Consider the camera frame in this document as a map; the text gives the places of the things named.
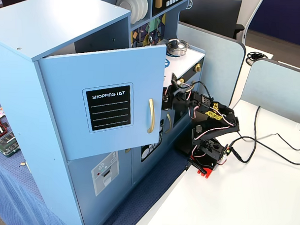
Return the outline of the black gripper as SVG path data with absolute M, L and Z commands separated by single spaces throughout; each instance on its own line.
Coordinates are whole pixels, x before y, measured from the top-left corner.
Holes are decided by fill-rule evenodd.
M 181 85 L 181 81 L 175 76 L 174 73 L 171 75 L 171 84 L 163 88 L 162 110 L 169 110 L 171 108 L 171 85 L 173 85 L 175 89 L 180 88 Z M 172 99 L 172 109 L 175 111 L 186 112 L 188 108 L 193 106 L 191 94 L 191 91 L 177 92 Z

